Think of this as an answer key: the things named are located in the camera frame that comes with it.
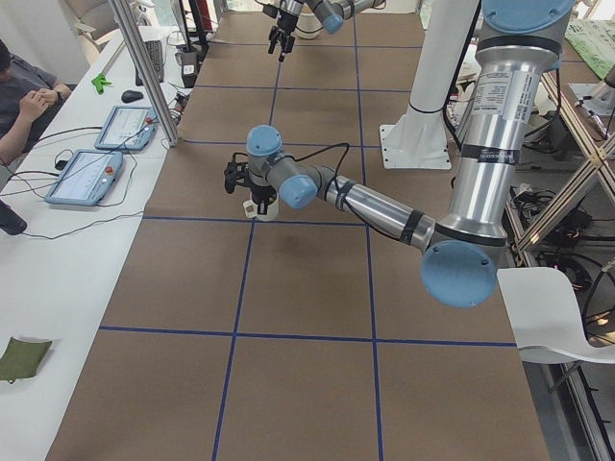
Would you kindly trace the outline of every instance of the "dark hair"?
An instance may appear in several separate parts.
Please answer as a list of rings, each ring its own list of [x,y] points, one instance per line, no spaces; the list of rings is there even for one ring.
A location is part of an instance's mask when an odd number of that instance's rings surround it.
[[[4,41],[0,39],[0,72],[4,72],[9,67],[11,67],[11,53]]]

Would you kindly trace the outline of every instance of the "robotic arm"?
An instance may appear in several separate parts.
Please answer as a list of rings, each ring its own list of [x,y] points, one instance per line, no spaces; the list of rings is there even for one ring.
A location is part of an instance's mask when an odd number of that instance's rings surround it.
[[[260,214],[278,195],[293,208],[318,196],[419,249],[424,254],[422,281],[440,302],[456,307],[482,303],[497,284],[496,262],[506,243],[504,204],[540,75],[559,65],[574,3],[483,0],[477,50],[481,72],[446,216],[435,220],[336,176],[331,168],[298,164],[270,126],[250,131],[248,161],[229,164],[227,191],[239,182],[249,185]]]
[[[295,37],[292,35],[297,27],[299,14],[307,5],[323,28],[329,33],[334,34],[344,25],[344,20],[350,19],[355,14],[375,8],[383,4],[385,0],[281,0],[280,6],[265,5],[262,12],[274,19],[278,19],[275,26],[269,32],[269,51],[273,54],[276,44],[280,44],[281,52],[278,61],[283,62],[285,55],[292,51]]]

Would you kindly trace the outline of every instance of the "blue circular cap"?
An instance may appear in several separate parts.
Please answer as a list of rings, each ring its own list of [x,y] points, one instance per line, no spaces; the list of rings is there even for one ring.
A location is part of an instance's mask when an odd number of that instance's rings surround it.
[[[335,34],[344,25],[344,18],[339,14],[332,14],[323,21],[323,27],[330,34]]]
[[[282,183],[278,191],[280,198],[295,209],[307,206],[316,197],[316,192],[316,184],[308,175],[291,176]]]
[[[255,157],[268,157],[282,148],[282,137],[271,125],[258,125],[248,133],[246,149]]]
[[[484,20],[496,31],[530,34],[552,26],[570,12],[575,0],[483,0]]]
[[[426,251],[421,279],[434,298],[452,307],[482,303],[498,282],[491,258],[479,247],[459,240],[444,240]]]

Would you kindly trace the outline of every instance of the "green pouch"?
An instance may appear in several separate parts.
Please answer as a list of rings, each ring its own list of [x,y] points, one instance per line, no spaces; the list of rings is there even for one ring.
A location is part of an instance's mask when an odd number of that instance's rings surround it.
[[[0,380],[13,384],[16,379],[36,376],[38,365],[50,347],[51,341],[30,343],[11,338],[0,358]]]

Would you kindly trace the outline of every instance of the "gray shirt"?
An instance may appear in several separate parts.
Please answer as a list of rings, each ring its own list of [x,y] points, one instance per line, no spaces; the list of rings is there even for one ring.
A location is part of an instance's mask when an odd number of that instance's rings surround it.
[[[19,56],[11,55],[11,78],[0,83],[0,137],[4,136],[19,115],[19,101],[29,91],[41,88],[53,89],[58,80],[55,75],[30,65]],[[62,104],[53,105],[32,124],[24,152],[29,152],[51,123]]]

